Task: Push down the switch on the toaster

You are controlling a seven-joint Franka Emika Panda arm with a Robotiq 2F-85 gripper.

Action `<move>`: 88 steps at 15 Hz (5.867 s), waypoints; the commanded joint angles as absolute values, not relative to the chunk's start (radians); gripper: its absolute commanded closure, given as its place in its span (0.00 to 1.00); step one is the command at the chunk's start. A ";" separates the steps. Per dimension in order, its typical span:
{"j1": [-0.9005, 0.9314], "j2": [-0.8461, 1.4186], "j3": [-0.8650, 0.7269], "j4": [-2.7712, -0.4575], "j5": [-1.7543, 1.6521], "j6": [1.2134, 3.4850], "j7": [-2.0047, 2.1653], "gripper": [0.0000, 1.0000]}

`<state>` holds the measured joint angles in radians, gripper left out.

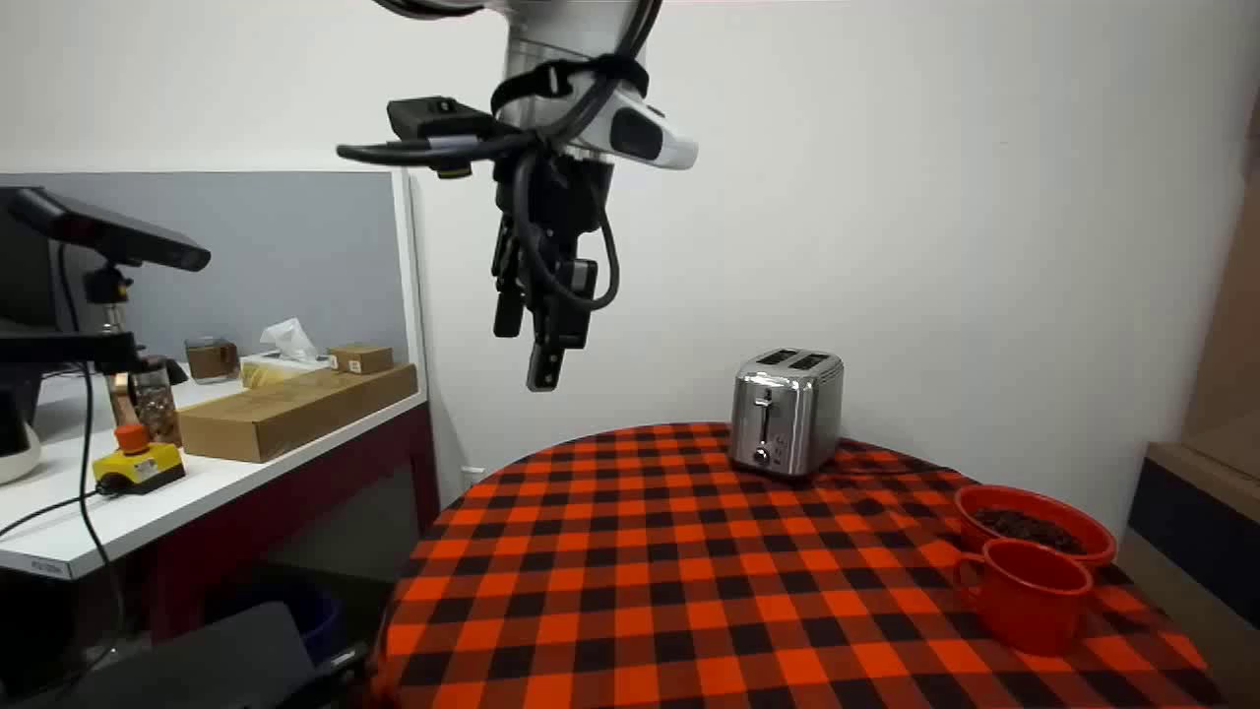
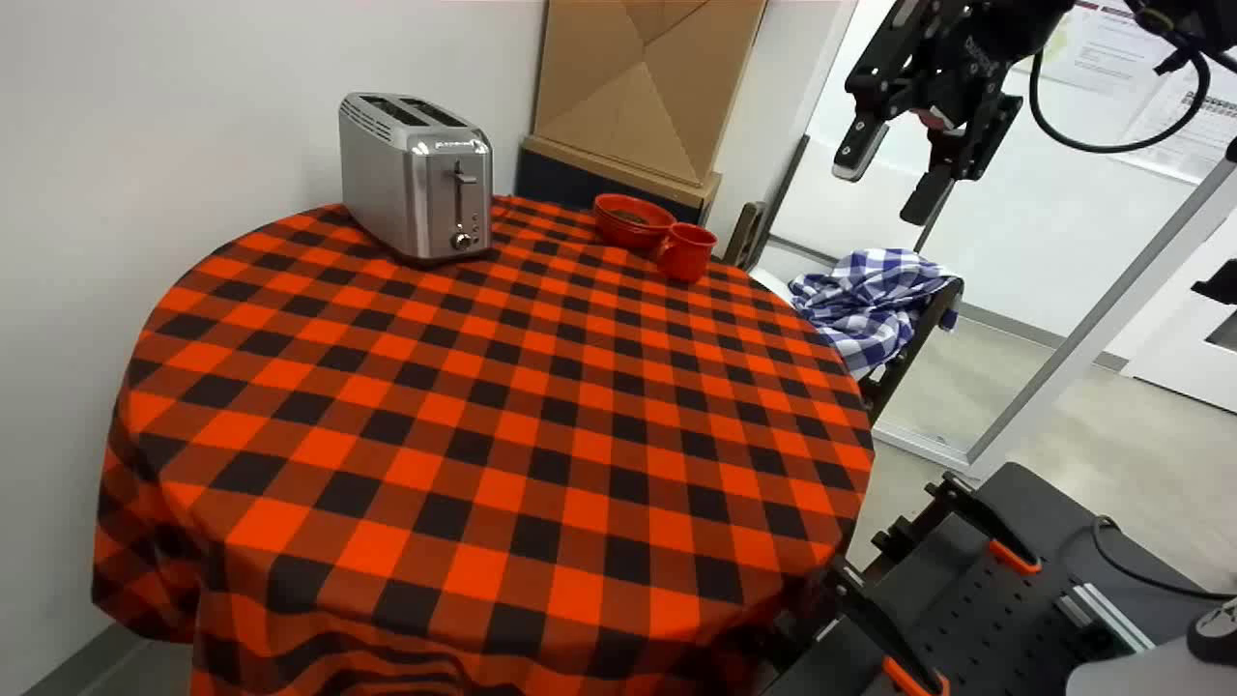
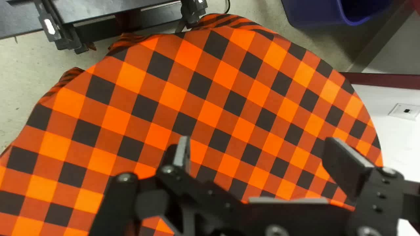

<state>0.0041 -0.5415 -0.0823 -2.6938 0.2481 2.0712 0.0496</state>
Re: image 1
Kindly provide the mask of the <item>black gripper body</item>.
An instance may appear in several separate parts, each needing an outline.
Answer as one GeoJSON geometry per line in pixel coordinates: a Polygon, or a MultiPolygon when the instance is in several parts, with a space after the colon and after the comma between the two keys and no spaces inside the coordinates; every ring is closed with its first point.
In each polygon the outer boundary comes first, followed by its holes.
{"type": "Polygon", "coordinates": [[[555,297],[572,306],[612,306],[599,263],[580,255],[588,234],[614,248],[606,218],[612,168],[564,155],[518,155],[497,166],[500,238],[491,276],[517,276],[522,302],[555,297]]]}

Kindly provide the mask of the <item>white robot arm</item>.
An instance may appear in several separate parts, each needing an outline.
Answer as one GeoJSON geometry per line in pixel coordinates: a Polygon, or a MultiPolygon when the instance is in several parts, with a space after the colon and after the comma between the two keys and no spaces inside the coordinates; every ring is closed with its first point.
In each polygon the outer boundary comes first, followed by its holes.
{"type": "Polygon", "coordinates": [[[534,327],[526,388],[555,392],[564,355],[621,288],[606,191],[614,159],[689,168],[697,146],[650,103],[639,65],[660,0],[378,0],[406,21],[500,12],[509,73],[483,112],[444,95],[391,99],[392,137],[362,162],[470,179],[491,166],[500,234],[491,252],[497,339],[534,327]]]}

